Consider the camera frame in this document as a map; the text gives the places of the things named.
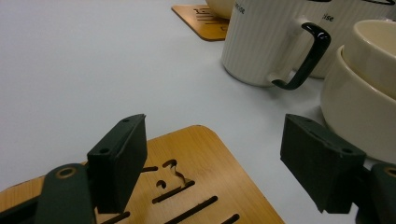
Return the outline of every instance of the white table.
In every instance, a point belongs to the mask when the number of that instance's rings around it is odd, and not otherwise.
[[[216,132],[286,223],[321,214],[279,159],[286,113],[322,120],[322,80],[297,91],[229,76],[224,45],[172,10],[205,0],[0,2],[0,190],[86,153],[120,120],[147,115],[148,139],[202,124]]]

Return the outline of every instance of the wooden tray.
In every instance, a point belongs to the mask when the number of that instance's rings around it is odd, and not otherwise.
[[[43,177],[0,192],[0,211],[40,193]],[[148,141],[148,159],[124,214],[98,223],[283,223],[217,135],[204,126]]]
[[[225,39],[230,21],[216,17],[207,5],[179,5],[172,10],[203,40]]]

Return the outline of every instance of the mug handle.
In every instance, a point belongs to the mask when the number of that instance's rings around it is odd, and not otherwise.
[[[332,41],[329,33],[313,22],[305,22],[301,27],[314,37],[314,44],[306,55],[304,62],[301,64],[300,68],[289,83],[280,79],[272,81],[274,85],[288,91],[297,89],[305,82]]]

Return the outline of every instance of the ceramic bowl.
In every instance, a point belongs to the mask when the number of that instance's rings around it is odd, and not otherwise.
[[[359,21],[344,46],[346,64],[366,82],[396,99],[396,22]]]
[[[320,96],[328,127],[369,157],[396,163],[396,101],[356,75],[337,50]]]

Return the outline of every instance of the vertical ribbed mug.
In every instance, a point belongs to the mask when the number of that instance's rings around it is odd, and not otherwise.
[[[320,60],[311,77],[325,78],[328,74],[334,55],[338,48],[345,44],[351,35],[353,25],[358,21],[385,20],[394,8],[393,0],[332,0],[327,12],[323,14],[320,27],[332,36],[332,43]],[[309,51],[309,46],[301,45],[301,56]],[[294,68],[298,68],[302,60],[297,60]]]
[[[396,21],[396,6],[392,7],[392,9],[388,12],[386,19],[387,21]]]
[[[294,90],[304,83],[330,44],[315,25],[331,0],[236,0],[221,60],[229,74],[254,86]],[[292,52],[307,31],[315,41],[293,77]]]

